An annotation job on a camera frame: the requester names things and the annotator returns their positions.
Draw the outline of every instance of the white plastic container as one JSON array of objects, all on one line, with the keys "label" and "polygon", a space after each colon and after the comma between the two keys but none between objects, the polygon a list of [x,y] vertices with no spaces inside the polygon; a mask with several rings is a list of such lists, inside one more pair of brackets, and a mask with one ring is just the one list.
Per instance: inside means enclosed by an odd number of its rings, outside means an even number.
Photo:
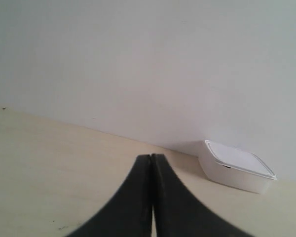
[{"label": "white plastic container", "polygon": [[203,141],[199,162],[207,177],[217,183],[263,194],[276,179],[257,156],[213,141]]}]

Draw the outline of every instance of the wooden tabletop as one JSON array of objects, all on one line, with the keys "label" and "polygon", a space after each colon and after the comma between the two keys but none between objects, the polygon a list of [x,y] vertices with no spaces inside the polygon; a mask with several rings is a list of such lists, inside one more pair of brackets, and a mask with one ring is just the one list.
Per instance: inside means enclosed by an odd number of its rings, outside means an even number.
[{"label": "wooden tabletop", "polygon": [[233,189],[209,181],[196,157],[10,108],[0,108],[0,237],[65,236],[112,197],[137,155],[151,153],[164,153],[190,191],[235,226],[296,237],[296,182],[274,182],[264,195]]}]

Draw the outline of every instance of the white wall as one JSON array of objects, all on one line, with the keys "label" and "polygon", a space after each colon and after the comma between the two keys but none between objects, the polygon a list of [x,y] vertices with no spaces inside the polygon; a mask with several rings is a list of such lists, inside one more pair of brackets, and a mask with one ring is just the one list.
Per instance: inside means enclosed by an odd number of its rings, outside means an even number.
[{"label": "white wall", "polygon": [[0,0],[0,105],[296,180],[296,1]]}]

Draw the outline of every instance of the black curved object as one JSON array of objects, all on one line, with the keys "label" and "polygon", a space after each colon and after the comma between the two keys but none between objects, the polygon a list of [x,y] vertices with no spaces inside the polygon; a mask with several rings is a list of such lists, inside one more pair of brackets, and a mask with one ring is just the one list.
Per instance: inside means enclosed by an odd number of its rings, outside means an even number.
[{"label": "black curved object", "polygon": [[151,165],[158,237],[251,236],[203,205],[176,176],[164,155],[152,155]]},{"label": "black curved object", "polygon": [[150,155],[141,155],[111,200],[68,237],[149,237]]}]

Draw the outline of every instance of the plastic lid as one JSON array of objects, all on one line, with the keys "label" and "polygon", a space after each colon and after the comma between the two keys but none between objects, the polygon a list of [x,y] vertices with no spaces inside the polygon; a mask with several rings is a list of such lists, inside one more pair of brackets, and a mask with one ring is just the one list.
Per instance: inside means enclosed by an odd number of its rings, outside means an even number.
[{"label": "plastic lid", "polygon": [[217,142],[205,141],[205,143],[216,158],[217,163],[259,176],[276,179],[276,175],[272,170],[257,156]]}]

